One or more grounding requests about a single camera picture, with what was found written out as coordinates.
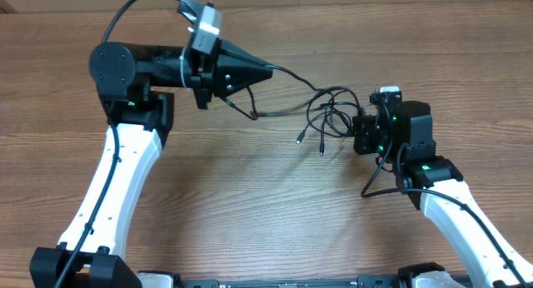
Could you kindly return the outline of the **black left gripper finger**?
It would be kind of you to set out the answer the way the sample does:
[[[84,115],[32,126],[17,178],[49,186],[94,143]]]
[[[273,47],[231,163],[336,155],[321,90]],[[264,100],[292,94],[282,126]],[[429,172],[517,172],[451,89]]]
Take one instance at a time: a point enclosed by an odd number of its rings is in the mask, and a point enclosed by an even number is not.
[[[221,72],[223,69],[237,68],[264,69],[272,71],[271,64],[267,61],[251,55],[233,42],[219,39],[217,43],[217,58],[214,70]]]
[[[252,84],[272,77],[271,69],[230,69],[217,73],[212,92],[215,97],[229,97]]]

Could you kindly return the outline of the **black USB cable matte plugs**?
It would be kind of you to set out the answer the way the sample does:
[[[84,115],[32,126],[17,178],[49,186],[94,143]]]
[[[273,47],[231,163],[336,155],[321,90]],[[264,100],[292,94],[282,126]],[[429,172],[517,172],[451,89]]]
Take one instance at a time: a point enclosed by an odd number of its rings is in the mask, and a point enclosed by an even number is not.
[[[265,65],[265,67],[267,67],[267,68],[269,68],[271,70],[277,70],[277,71],[280,71],[280,72],[284,72],[284,73],[290,75],[291,77],[295,78],[297,81],[305,83],[307,86],[309,86],[309,88],[312,91],[314,91],[315,95],[309,101],[303,102],[303,103],[301,103],[299,105],[296,105],[294,107],[284,108],[284,109],[281,109],[279,111],[274,111],[274,112],[259,112],[257,110],[256,104],[255,104],[255,98],[254,98],[253,92],[252,92],[250,87],[247,87],[247,91],[248,91],[248,94],[249,94],[251,102],[252,102],[252,110],[249,113],[244,112],[241,108],[239,108],[234,102],[232,102],[228,98],[223,98],[222,100],[229,107],[237,110],[238,112],[240,112],[245,117],[247,117],[247,118],[249,118],[249,119],[251,119],[253,121],[256,121],[259,117],[283,117],[283,116],[295,115],[298,110],[300,110],[300,109],[302,109],[304,107],[306,108],[307,112],[310,112],[311,111],[311,104],[314,101],[316,101],[318,98],[324,97],[325,95],[329,95],[330,99],[331,99],[331,102],[328,102],[326,104],[326,107],[333,108],[335,105],[338,105],[338,102],[334,101],[334,98],[335,98],[334,92],[339,92],[339,93],[351,94],[351,96],[354,98],[355,102],[354,103],[350,103],[350,106],[354,106],[357,109],[357,114],[359,116],[362,116],[362,115],[365,114],[365,111],[361,107],[361,104],[359,103],[359,100],[358,100],[356,94],[352,90],[347,88],[347,87],[316,88],[313,84],[311,84],[305,78],[296,75],[293,71],[291,71],[291,70],[289,70],[287,68],[280,67],[280,66],[273,65],[273,64],[267,64],[267,65]]]

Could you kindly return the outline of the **black USB cable metallic plugs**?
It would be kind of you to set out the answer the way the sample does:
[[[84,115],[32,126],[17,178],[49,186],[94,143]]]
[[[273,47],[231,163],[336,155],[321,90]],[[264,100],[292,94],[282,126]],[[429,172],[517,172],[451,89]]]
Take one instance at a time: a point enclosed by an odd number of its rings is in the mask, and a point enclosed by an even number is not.
[[[309,127],[320,133],[321,142],[324,142],[325,136],[343,138],[354,135],[351,116],[342,111],[340,107],[355,108],[354,106],[350,106],[350,103],[354,103],[355,100],[348,93],[334,92],[334,95],[334,101],[338,102],[338,105],[335,105],[333,108],[326,107],[326,104],[331,102],[329,95],[318,98],[311,104],[311,111],[306,111],[307,124],[296,138],[297,145],[303,142]]]

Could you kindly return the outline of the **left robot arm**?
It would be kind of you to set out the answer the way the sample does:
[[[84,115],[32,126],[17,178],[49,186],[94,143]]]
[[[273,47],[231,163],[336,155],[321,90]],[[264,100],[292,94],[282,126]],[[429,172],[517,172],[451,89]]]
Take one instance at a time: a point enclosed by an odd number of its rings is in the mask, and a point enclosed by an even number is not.
[[[206,108],[272,76],[272,65],[225,40],[209,51],[103,42],[89,69],[108,119],[101,160],[87,194],[53,248],[35,250],[36,287],[177,287],[179,277],[133,271],[125,262],[138,198],[172,129],[173,89],[189,88]]]

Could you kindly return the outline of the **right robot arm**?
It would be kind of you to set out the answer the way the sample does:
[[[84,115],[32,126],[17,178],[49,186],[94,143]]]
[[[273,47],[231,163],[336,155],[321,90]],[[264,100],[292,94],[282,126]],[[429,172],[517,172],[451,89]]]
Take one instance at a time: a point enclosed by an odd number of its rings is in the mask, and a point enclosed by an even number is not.
[[[532,264],[494,227],[451,160],[436,153],[431,107],[418,101],[376,101],[374,115],[352,118],[357,154],[391,164],[395,187],[446,238],[475,287],[530,287]]]

